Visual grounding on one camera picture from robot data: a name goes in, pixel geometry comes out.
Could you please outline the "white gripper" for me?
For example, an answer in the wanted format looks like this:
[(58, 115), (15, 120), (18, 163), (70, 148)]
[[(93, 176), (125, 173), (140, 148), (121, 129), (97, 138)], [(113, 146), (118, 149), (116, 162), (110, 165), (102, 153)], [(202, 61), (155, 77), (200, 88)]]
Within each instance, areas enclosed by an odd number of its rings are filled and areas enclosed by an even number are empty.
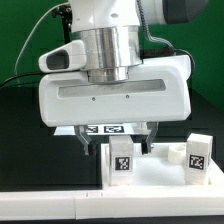
[(148, 154), (158, 122), (184, 120), (191, 113), (187, 55), (145, 59), (128, 69), (127, 80), (102, 84), (88, 80), (86, 64), (81, 40), (39, 58), (45, 73), (39, 84), (41, 118), (49, 127), (75, 126), (86, 155), (95, 155), (97, 144), (81, 125), (148, 122), (149, 134), (141, 143), (142, 154)]

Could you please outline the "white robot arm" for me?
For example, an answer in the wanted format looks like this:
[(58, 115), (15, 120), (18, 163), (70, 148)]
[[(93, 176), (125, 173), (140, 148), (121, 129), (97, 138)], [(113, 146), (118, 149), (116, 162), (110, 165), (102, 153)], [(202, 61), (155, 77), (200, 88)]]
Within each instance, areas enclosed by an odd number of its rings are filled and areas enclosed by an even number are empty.
[(208, 0), (69, 0), (70, 43), (39, 59), (41, 118), (49, 127), (71, 126), (86, 152), (95, 145), (89, 125), (146, 123), (191, 113), (187, 80), (191, 56), (164, 39), (157, 52), (139, 50), (138, 33), (150, 24), (194, 20)]

